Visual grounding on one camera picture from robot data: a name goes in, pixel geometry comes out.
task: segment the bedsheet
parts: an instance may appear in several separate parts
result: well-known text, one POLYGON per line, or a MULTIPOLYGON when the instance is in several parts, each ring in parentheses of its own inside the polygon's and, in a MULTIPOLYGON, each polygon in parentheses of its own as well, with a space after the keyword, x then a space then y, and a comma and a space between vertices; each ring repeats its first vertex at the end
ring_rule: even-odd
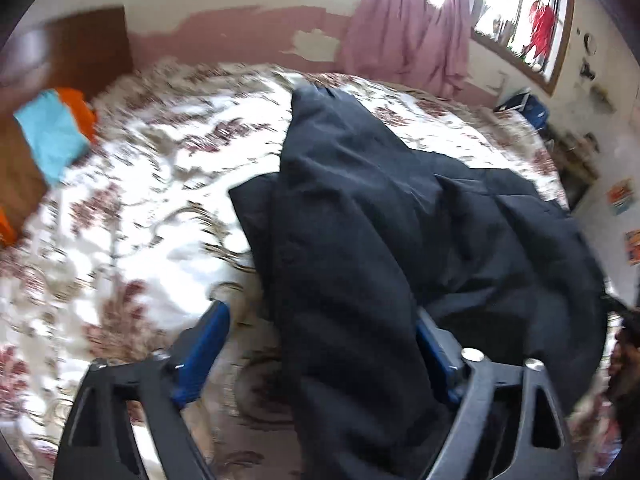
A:
MULTIPOLYGON (((226 192, 278 169, 290 92, 307 82, 353 94, 411 148, 511 168, 566 206, 542 140, 516 112, 276 66, 166 61, 119 79, 94 101, 98 143, 0 253, 0 430, 34 478, 52 474, 91 359, 145 358, 212 298, 230 305, 232 334, 184 418, 217 478, 300 476, 277 337, 258 316, 260 283, 226 192)), ((150 478, 162 478, 142 407, 129 413, 150 478)))

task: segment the curtain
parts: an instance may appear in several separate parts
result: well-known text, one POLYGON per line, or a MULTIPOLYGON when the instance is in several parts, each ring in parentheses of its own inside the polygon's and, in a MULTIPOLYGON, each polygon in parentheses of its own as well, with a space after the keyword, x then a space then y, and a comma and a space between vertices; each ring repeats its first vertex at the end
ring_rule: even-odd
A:
POLYGON ((453 98, 468 74, 469 0, 362 0, 337 54, 341 72, 453 98))

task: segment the floral pattern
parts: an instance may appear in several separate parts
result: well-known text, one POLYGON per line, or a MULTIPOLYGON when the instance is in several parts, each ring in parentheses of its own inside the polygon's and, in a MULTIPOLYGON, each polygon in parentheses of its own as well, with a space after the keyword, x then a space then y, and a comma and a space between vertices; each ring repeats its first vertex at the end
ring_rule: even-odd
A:
MULTIPOLYGON (((510 113, 275 66, 168 61, 124 76, 94 101, 98 144, 0 253, 0 428, 34 478, 52 474, 91 359, 143 359, 213 298, 230 306, 232 332, 185 421, 219 478, 300 476, 277 337, 256 314, 260 283, 226 192, 278 170, 290 94, 307 82, 352 94, 411 148, 512 169, 565 203, 542 141, 510 113)), ((149 443, 140 406, 130 414, 149 443)), ((154 453, 143 460, 162 478, 154 453)))

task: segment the window frame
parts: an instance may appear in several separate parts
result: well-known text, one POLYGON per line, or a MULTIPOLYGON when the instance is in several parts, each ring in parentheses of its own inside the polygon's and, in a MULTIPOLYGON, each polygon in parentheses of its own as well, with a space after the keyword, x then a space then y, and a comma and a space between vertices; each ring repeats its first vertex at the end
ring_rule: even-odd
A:
MULTIPOLYGON (((556 7, 559 6, 559 1, 560 0, 557 0, 556 7)), ((564 60, 566 58, 566 53, 569 47, 569 39, 571 38, 571 31, 574 21, 574 6, 575 0, 567 0, 564 19, 558 17, 558 19, 556 20, 556 26, 554 27, 554 36, 556 36, 557 27, 559 24, 562 25, 562 35, 560 37, 558 55, 556 57, 553 70, 548 80, 545 77, 544 68, 540 72, 536 72, 527 63, 516 57, 513 52, 511 52, 507 47, 502 46, 501 44, 497 43, 497 41, 492 40, 492 38, 481 34, 474 28, 472 28, 471 30, 471 38, 476 43, 484 46, 486 49, 499 56, 511 66, 518 69, 526 77, 531 79, 536 85, 542 88, 543 91, 546 92, 546 94, 551 96, 554 94, 554 91, 558 86, 558 80, 560 79, 560 73, 562 72, 562 66, 564 65, 564 60)))

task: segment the silver bolt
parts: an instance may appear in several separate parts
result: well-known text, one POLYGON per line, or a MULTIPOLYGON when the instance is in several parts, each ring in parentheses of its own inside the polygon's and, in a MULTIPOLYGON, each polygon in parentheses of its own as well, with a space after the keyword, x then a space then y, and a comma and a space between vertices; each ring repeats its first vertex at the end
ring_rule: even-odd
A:
POLYGON ((484 359, 484 354, 475 348, 463 348, 461 354, 463 359, 475 363, 479 363, 484 359))
POLYGON ((107 366, 109 366, 107 359, 98 357, 93 361, 91 361, 91 364, 89 365, 89 370, 92 370, 92 371, 100 370, 100 368, 106 368, 107 366))
POLYGON ((165 350, 154 350, 151 352, 154 361, 165 361, 169 358, 169 354, 165 350))
POLYGON ((537 359, 527 359, 524 361, 524 365, 530 370, 534 370, 536 372, 541 372, 545 369, 545 364, 537 359))

